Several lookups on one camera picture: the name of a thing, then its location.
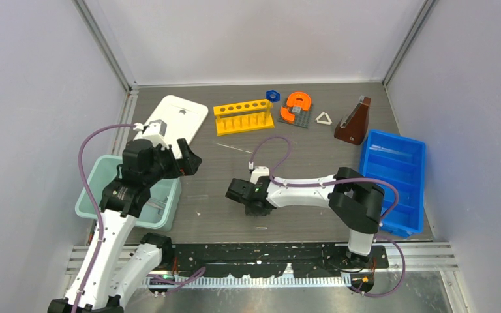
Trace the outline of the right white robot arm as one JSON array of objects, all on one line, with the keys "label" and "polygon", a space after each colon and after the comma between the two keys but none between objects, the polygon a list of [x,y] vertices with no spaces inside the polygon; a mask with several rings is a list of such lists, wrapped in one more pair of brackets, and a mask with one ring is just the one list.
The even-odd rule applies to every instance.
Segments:
[{"label": "right white robot arm", "polygon": [[348,227],[346,259],[354,267],[372,260],[372,244],[382,219],[385,190],[375,179],[341,167],[337,173],[312,179],[285,179],[259,166],[248,181],[232,179],[226,197],[245,207],[248,216],[266,216],[274,209],[304,206],[331,209]]}]

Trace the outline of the glass stirring rod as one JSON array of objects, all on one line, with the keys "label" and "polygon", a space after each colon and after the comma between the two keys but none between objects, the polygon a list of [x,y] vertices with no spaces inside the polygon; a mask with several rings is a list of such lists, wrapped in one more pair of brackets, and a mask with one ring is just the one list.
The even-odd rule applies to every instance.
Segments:
[{"label": "glass stirring rod", "polygon": [[393,155],[406,155],[406,154],[408,154],[408,152],[406,152],[406,151],[401,151],[399,149],[390,149],[389,147],[382,147],[379,145],[372,145],[370,147],[370,150],[379,151],[381,153],[389,153],[389,154],[393,154]]}]

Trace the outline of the blue hexagonal nut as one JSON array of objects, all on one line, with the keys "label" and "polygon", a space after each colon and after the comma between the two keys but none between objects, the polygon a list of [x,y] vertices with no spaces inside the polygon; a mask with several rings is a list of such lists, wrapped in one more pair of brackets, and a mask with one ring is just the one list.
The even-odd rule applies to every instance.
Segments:
[{"label": "blue hexagonal nut", "polygon": [[268,99],[268,101],[275,103],[281,99],[281,94],[276,90],[269,90],[266,92],[266,98]]}]

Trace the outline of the metal crucible tongs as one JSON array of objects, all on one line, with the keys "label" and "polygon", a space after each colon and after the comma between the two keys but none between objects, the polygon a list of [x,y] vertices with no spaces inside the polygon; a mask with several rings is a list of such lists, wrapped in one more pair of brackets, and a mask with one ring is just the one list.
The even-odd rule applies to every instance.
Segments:
[{"label": "metal crucible tongs", "polygon": [[168,198],[166,198],[165,200],[150,198],[149,205],[154,207],[159,212],[159,214],[164,214],[165,212],[171,210],[171,204],[169,203]]}]

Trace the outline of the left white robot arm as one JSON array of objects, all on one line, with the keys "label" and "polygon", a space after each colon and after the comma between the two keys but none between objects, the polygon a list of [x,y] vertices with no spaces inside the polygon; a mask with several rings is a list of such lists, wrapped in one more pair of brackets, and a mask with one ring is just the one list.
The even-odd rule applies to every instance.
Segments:
[{"label": "left white robot arm", "polygon": [[165,270],[173,264],[172,240],[148,233],[130,260],[115,271],[125,241],[151,197],[151,188],[165,179],[194,175],[202,163],[186,139],[178,139],[177,146],[180,157],[174,155],[171,145],[147,139],[128,142],[115,177],[103,188],[97,203],[98,226],[78,276],[63,298],[51,301],[48,312],[124,312],[154,268]]}]

